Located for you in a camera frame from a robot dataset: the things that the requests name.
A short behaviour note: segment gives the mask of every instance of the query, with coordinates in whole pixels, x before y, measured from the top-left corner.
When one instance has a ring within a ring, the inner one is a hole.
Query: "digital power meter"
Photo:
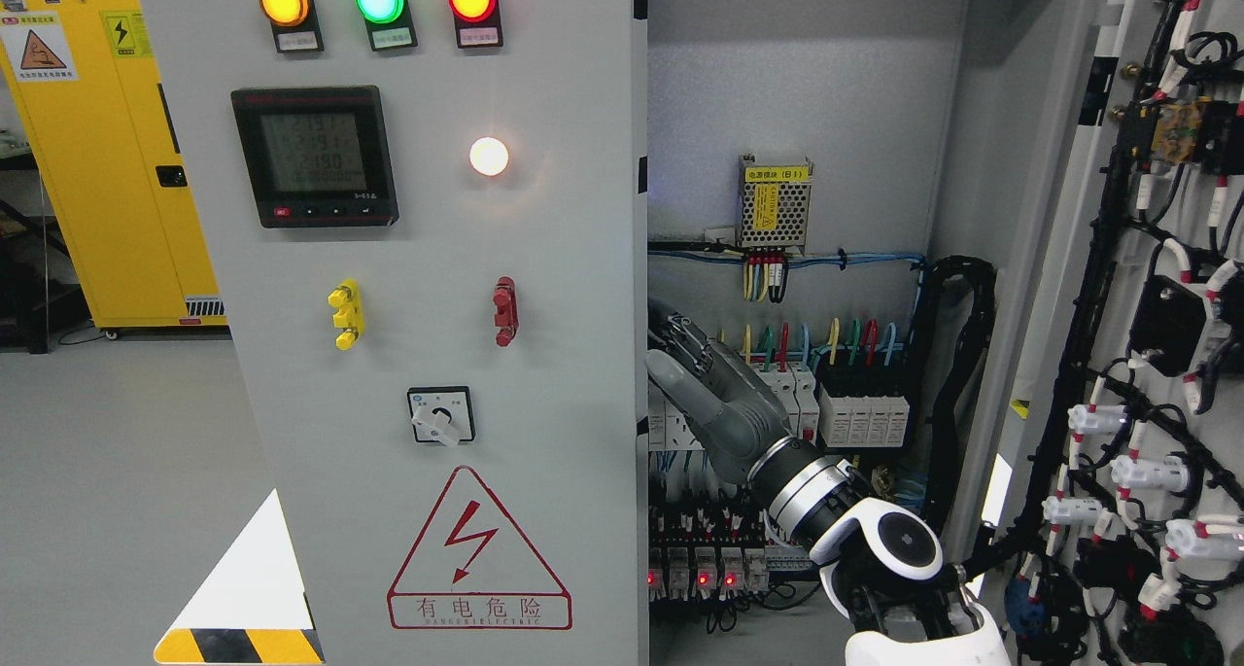
[[[266,228],[388,227],[393,169],[377,86],[233,91]]]

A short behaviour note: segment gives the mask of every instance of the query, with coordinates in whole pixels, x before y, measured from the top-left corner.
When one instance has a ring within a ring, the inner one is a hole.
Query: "lightning bolt symbol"
[[[470,542],[470,540],[483,540],[479,543],[479,546],[475,548],[475,551],[470,555],[470,559],[468,559],[466,563],[463,564],[460,569],[454,569],[453,583],[455,584],[465,579],[470,574],[470,571],[468,571],[466,568],[470,566],[473,561],[475,561],[475,558],[479,556],[479,553],[484,551],[484,548],[488,546],[488,543],[493,542],[493,535],[496,534],[496,528],[493,528],[470,535],[462,535],[462,537],[458,535],[458,533],[460,533],[463,528],[466,527],[466,523],[470,523],[470,519],[475,517],[476,510],[479,510],[478,500],[466,503],[466,509],[463,510],[462,518],[459,518],[458,524],[454,525],[454,532],[449,533],[449,537],[445,539],[445,546],[453,546],[455,544],[462,544],[464,542]]]

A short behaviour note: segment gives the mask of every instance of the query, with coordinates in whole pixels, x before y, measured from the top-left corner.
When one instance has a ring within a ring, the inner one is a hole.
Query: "white indicator light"
[[[470,144],[470,167],[489,178],[501,174],[510,164],[510,151],[500,139],[484,137]]]

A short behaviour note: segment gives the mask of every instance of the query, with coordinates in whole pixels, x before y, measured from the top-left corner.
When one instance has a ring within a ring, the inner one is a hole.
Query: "gray floor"
[[[230,341],[0,351],[0,664],[152,664],[271,489]]]

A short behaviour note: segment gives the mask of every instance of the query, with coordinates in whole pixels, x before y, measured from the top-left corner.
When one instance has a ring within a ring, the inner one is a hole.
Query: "yellow terminal connector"
[[[337,310],[332,315],[332,326],[341,329],[337,336],[337,350],[350,350],[355,347],[358,339],[366,330],[363,320],[363,300],[358,290],[358,281],[342,280],[336,289],[328,293],[328,306]]]

